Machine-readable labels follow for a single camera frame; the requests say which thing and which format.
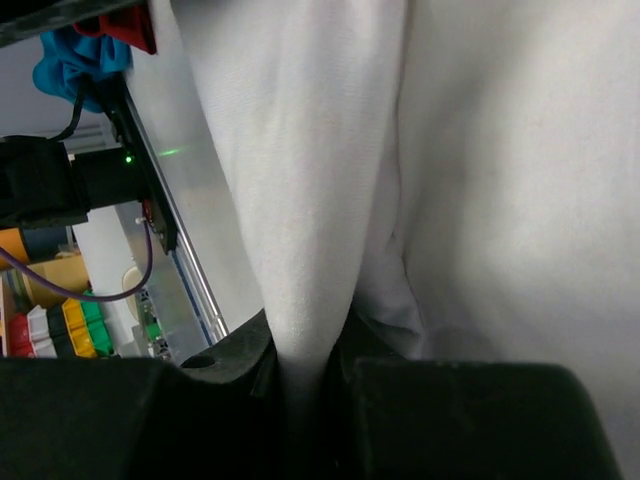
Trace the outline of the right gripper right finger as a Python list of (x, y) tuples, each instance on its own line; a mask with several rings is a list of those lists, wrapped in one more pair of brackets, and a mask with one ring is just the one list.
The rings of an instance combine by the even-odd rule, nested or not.
[(326, 377), (339, 479), (617, 479), (594, 404), (564, 367), (402, 358), (350, 314)]

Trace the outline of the white printed t-shirt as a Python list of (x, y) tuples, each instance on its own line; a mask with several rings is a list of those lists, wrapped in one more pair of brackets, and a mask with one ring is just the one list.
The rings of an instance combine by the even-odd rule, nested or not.
[(355, 309), (412, 359), (546, 361), (639, 475), (639, 5), (175, 1), (310, 450)]

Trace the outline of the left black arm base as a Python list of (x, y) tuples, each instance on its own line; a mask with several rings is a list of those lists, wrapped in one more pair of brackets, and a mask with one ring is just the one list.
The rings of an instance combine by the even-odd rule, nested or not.
[(117, 145), (68, 158), (57, 138), (1, 139), (1, 227), (72, 226), (92, 210), (137, 201), (164, 252), (178, 226), (130, 106), (121, 76), (86, 87), (101, 102)]

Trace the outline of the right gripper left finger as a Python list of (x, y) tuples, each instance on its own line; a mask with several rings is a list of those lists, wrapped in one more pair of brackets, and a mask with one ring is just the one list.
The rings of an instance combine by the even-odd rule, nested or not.
[(5, 479), (273, 479), (277, 366), (257, 314), (181, 365), (5, 359)]

